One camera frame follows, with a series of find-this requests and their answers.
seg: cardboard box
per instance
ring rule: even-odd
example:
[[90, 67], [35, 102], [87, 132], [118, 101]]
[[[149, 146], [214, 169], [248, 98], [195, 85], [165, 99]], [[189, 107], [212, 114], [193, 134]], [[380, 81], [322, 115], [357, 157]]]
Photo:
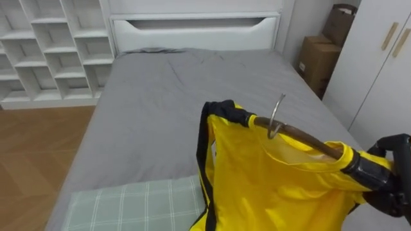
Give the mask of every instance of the cardboard box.
[[319, 98], [326, 91], [340, 52], [341, 47], [324, 36], [304, 38], [297, 71]]
[[342, 47], [353, 24], [357, 7], [350, 4], [335, 4], [328, 15], [322, 34], [335, 45]]

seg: white wardrobe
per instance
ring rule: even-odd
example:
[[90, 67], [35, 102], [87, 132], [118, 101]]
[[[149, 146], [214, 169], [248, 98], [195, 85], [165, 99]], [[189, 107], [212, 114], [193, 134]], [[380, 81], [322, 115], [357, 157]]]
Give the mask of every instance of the white wardrobe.
[[364, 149], [411, 133], [411, 1], [363, 0], [324, 104]]

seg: white headboard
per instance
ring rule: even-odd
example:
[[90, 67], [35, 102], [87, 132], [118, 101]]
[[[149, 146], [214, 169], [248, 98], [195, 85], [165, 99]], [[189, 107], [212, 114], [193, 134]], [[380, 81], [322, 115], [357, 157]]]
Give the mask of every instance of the white headboard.
[[112, 15], [116, 52], [147, 47], [212, 50], [272, 49], [280, 15], [263, 13], [180, 13]]

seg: yellow shirt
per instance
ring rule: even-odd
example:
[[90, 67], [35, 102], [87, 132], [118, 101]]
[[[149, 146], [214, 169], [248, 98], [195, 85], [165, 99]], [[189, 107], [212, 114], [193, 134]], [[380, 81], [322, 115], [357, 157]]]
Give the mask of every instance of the yellow shirt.
[[207, 206], [190, 231], [341, 230], [362, 192], [388, 187], [388, 160], [341, 142], [326, 143], [343, 151], [333, 160], [282, 134], [268, 140], [255, 118], [232, 101], [204, 105], [197, 160]]

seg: wooden handle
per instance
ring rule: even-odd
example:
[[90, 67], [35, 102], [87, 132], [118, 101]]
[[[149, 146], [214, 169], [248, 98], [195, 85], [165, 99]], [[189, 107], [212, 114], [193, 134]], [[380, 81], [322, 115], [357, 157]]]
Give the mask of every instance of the wooden handle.
[[403, 48], [403, 45], [404, 45], [405, 41], [407, 40], [410, 32], [411, 32], [410, 28], [405, 29], [403, 36], [398, 41], [398, 44], [397, 44], [394, 52], [392, 53], [392, 56], [394, 58], [398, 56], [398, 53], [401, 51], [401, 48]]
[[383, 45], [381, 46], [381, 49], [382, 49], [383, 51], [385, 51], [385, 49], [386, 49], [387, 46], [388, 46], [388, 43], [390, 43], [390, 40], [391, 40], [392, 36], [394, 35], [394, 32], [396, 31], [397, 27], [398, 27], [398, 22], [394, 22], [394, 23], [392, 24], [392, 26], [391, 26], [390, 31], [388, 31], [387, 37], [385, 37], [385, 40], [384, 40], [384, 42], [383, 42]]

